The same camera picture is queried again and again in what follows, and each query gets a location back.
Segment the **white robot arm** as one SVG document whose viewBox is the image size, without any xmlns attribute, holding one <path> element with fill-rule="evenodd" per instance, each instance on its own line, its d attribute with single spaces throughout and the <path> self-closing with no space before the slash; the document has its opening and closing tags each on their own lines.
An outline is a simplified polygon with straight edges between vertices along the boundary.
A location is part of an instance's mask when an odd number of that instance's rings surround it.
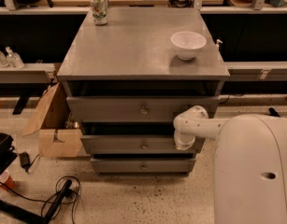
<svg viewBox="0 0 287 224">
<path fill-rule="evenodd" d="M 196 105 L 174 118 L 178 149 L 215 142 L 215 224 L 287 224 L 287 118 L 211 119 Z"/>
</svg>

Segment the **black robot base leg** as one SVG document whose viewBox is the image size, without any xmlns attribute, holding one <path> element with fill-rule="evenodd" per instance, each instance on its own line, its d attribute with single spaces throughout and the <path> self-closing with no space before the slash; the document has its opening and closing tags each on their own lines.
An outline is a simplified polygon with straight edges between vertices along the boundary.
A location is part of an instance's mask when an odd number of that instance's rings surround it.
<svg viewBox="0 0 287 224">
<path fill-rule="evenodd" d="M 280 114 L 273 107 L 268 108 L 268 111 L 270 113 L 270 116 L 280 117 Z"/>
</svg>

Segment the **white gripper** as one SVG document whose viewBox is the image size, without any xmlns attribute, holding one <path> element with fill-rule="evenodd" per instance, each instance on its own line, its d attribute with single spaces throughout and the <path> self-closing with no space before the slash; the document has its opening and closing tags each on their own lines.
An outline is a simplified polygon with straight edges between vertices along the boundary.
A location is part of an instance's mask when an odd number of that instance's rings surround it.
<svg viewBox="0 0 287 224">
<path fill-rule="evenodd" d="M 195 136 L 191 134 L 174 132 L 174 142 L 177 150 L 187 150 L 193 146 Z"/>
</svg>

